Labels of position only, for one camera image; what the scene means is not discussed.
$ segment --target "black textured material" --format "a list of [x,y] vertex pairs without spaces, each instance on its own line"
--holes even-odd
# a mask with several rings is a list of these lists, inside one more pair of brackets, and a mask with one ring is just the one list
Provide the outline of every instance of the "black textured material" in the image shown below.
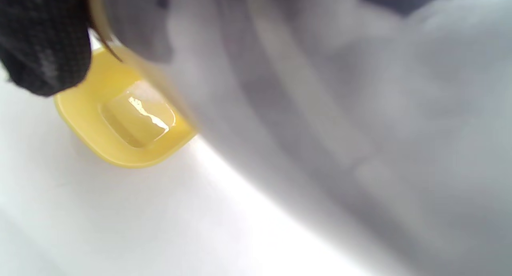
[[41,96],[81,82],[88,22],[86,0],[0,0],[0,59],[11,81]]

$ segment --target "white plastic surface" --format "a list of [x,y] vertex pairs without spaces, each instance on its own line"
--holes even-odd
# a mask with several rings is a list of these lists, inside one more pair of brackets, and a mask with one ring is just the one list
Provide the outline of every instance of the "white plastic surface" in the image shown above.
[[155,167],[117,168],[51,99],[0,73],[0,275],[366,275],[200,138]]

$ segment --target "blurry white object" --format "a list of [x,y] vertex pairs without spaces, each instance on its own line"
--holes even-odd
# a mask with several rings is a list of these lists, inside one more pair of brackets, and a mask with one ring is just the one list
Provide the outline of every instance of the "blurry white object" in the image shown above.
[[512,274],[512,0],[408,17],[362,0],[103,1],[205,139],[340,251],[384,275]]

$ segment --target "yellow plastic container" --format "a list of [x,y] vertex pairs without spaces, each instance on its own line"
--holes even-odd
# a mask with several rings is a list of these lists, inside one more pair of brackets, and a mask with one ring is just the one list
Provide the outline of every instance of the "yellow plastic container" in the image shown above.
[[196,134],[159,92],[104,49],[93,52],[86,79],[55,96],[77,136],[113,165],[155,165]]

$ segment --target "yellow tray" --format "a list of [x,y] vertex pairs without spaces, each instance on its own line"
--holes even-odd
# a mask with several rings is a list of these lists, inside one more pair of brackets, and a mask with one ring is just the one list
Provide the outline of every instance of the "yellow tray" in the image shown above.
[[55,96],[77,136],[113,165],[155,165],[196,134],[168,101],[130,67],[100,48],[86,79]]

